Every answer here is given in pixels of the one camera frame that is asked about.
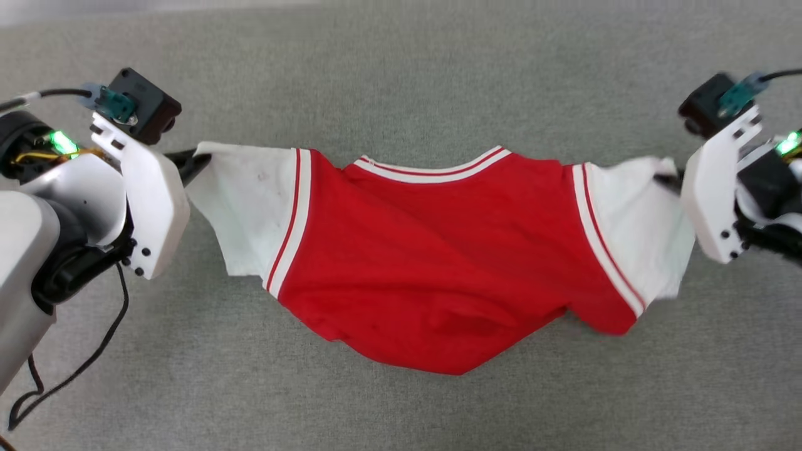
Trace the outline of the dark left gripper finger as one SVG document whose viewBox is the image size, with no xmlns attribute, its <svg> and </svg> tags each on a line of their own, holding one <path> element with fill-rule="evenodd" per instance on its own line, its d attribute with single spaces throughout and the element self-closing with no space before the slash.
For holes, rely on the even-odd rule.
<svg viewBox="0 0 802 451">
<path fill-rule="evenodd" d="M 188 186 L 212 159 L 212 155 L 198 153 L 197 149 L 169 152 L 166 157 L 177 167 L 184 187 Z"/>
</svg>

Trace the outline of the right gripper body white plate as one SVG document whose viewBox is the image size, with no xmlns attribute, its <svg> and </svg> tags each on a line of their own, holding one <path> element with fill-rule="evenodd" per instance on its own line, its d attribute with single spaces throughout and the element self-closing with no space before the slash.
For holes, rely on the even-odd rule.
<svg viewBox="0 0 802 451">
<path fill-rule="evenodd" d="M 800 263 L 800 132 L 762 143 L 758 106 L 707 140 L 685 166 L 681 202 L 709 259 L 748 249 Z"/>
</svg>

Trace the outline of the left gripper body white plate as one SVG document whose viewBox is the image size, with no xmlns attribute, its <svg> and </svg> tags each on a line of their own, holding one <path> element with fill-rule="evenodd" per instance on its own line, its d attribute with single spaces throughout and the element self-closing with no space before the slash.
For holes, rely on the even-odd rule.
<svg viewBox="0 0 802 451">
<path fill-rule="evenodd" d="M 2 280 L 89 281 L 116 262 L 164 272 L 190 206 L 174 163 L 93 114 L 96 149 L 26 110 L 2 116 Z"/>
</svg>

